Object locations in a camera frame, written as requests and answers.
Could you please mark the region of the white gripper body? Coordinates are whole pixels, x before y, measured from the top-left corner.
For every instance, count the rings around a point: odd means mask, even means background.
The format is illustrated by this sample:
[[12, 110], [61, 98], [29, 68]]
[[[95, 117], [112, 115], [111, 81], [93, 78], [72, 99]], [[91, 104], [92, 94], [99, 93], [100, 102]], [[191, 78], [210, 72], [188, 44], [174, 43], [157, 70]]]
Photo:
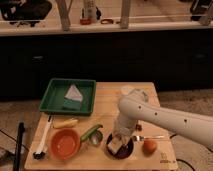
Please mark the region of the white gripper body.
[[135, 131], [137, 121], [119, 114], [114, 122], [113, 136], [118, 136], [122, 142], [128, 142]]

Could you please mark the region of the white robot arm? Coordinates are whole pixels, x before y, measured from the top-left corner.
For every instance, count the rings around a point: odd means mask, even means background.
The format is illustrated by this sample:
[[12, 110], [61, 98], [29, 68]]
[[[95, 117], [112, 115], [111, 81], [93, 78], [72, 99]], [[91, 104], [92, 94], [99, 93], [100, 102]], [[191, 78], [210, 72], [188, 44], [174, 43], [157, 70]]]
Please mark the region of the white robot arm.
[[137, 94], [122, 96], [118, 109], [114, 131], [120, 135], [130, 137], [142, 120], [213, 148], [213, 117], [157, 107]]

